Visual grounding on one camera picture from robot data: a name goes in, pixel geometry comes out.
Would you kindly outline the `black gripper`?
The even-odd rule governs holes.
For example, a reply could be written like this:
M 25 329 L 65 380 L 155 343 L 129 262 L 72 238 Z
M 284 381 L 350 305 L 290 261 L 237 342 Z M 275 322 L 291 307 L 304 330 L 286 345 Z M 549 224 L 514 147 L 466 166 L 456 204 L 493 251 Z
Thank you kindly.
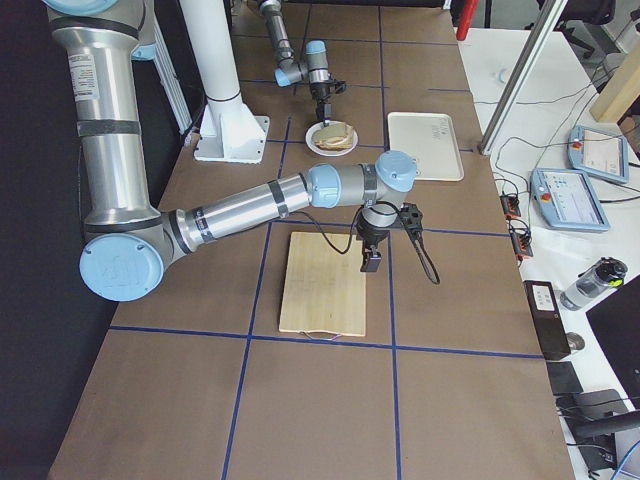
M 332 117 L 332 105 L 328 102 L 331 97 L 331 83 L 313 82 L 309 88 L 313 100 L 317 103 L 315 109 L 317 120 L 328 125 Z
M 378 245 L 389 235 L 388 227 L 380 227 L 371 224 L 363 214 L 359 214 L 356 220 L 358 239 L 362 242 L 362 264 L 360 271 L 363 273 L 375 273 L 381 263 L 381 253 Z

